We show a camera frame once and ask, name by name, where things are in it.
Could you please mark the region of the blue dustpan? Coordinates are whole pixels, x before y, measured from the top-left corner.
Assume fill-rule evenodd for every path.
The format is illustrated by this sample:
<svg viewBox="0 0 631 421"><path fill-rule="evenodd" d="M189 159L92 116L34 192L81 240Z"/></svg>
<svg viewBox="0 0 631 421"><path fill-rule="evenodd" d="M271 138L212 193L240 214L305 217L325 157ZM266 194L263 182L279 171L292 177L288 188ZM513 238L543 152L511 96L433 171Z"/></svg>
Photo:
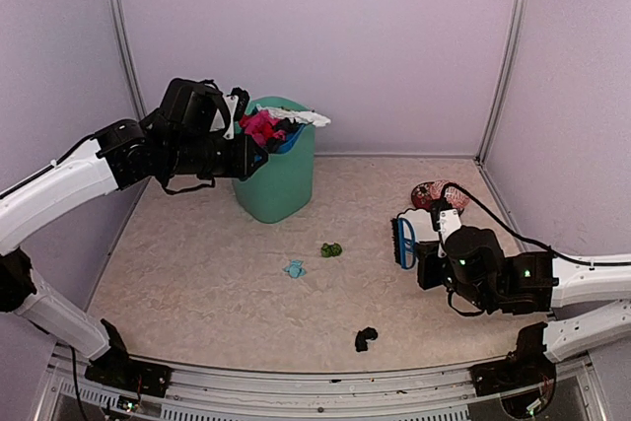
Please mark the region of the blue dustpan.
<svg viewBox="0 0 631 421"><path fill-rule="evenodd" d="M279 155L288 153L305 128L305 124L281 120L274 125L273 134L266 141L266 151L271 154Z"/></svg>

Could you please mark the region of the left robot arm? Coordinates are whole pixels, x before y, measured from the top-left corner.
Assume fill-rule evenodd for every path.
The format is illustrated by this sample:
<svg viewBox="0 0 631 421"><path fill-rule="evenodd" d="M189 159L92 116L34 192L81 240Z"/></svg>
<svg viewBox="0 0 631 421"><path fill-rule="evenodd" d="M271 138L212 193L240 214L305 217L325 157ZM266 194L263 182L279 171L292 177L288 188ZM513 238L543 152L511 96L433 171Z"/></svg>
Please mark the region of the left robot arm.
<svg viewBox="0 0 631 421"><path fill-rule="evenodd" d="M177 175L198 188L218 178L246 180L267 153L235 129L249 94L223 93L211 80L175 78L161 104L141 120L121 119L79 140L60 159L1 194L1 310L22 316L81 353L117 386L138 376L117 329L96 320L50 287L21 249L22 242L69 211L147 178L163 191Z"/></svg>

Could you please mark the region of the teal plastic waste bin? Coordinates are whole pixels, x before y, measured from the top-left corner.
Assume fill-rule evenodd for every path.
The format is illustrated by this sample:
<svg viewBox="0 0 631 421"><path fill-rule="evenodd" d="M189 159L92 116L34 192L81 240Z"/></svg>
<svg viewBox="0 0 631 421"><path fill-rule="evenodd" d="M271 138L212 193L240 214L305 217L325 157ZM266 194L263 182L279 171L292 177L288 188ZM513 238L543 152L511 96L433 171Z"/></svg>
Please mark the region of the teal plastic waste bin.
<svg viewBox="0 0 631 421"><path fill-rule="evenodd" d="M281 97L263 97L248 105L245 115L258 111L257 105L306 110L303 105ZM268 163L252 178L235 179L233 190L241 206L256 220L271 224L294 214L312 197L315 127L306 125L293 148L286 154L268 153Z"/></svg>

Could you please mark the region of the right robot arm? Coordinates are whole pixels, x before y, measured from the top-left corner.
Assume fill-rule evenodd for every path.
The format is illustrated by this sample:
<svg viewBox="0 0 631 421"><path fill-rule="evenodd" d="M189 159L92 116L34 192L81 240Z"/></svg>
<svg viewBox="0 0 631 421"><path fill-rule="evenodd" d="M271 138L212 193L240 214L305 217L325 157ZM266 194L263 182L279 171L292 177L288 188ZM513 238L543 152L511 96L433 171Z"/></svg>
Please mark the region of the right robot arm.
<svg viewBox="0 0 631 421"><path fill-rule="evenodd" d="M448 196L452 190L465 192L447 182L439 197L421 208L421 228L428 237L415 244L422 289L444 286L450 298L459 296L472 305L470 317L598 305L581 316L522 328L515 350L505 359L473 367L476 380L523 386L532 377L551 376L558 362L629 336L629 256L569 256L539 241L532 242L533 251L507 256L492 230L461 222Z"/></svg>

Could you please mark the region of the blue hand brush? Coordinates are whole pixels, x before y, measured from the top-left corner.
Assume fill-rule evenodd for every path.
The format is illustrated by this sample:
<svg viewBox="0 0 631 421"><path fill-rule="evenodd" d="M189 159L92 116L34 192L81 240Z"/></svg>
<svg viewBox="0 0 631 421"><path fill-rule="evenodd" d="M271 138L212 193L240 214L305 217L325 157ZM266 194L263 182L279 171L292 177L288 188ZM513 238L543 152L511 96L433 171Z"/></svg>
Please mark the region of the blue hand brush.
<svg viewBox="0 0 631 421"><path fill-rule="evenodd" d="M403 269L411 270L416 264L416 236L413 225L405 218L390 220L394 261Z"/></svg>

